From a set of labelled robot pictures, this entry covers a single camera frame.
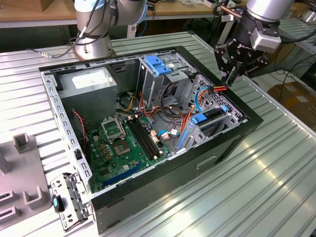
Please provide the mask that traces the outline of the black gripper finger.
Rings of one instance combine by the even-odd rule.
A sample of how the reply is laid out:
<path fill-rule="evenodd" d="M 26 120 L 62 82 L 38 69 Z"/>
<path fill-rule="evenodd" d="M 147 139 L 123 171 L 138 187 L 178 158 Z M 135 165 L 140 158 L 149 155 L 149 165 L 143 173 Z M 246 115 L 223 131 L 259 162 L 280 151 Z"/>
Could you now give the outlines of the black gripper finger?
<path fill-rule="evenodd" d="M 232 86 L 237 75 L 237 47 L 235 44 L 216 45 L 214 55 L 220 71 L 225 75 L 222 76 L 221 83 L 223 85 Z"/>
<path fill-rule="evenodd" d="M 237 77 L 246 75 L 255 72 L 269 64 L 269 61 L 265 55 L 262 55 L 258 58 L 252 58 L 250 55 L 247 55 L 241 62 L 237 62 L 235 66 L 235 71 L 231 77 L 231 85 L 235 82 Z"/>

